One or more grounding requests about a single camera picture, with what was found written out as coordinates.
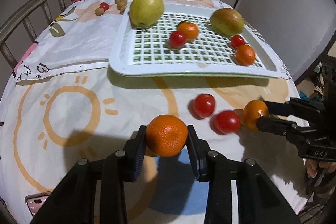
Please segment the person's right hand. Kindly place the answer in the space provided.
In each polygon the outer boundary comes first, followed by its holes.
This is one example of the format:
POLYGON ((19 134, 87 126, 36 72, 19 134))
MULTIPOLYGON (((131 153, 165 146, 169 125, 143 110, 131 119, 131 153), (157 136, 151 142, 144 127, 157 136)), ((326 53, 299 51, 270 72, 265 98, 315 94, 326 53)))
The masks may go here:
POLYGON ((319 184, 320 187, 335 187, 335 161, 316 161, 305 159, 305 168, 307 173, 307 185, 313 186, 324 172, 324 176, 319 184))

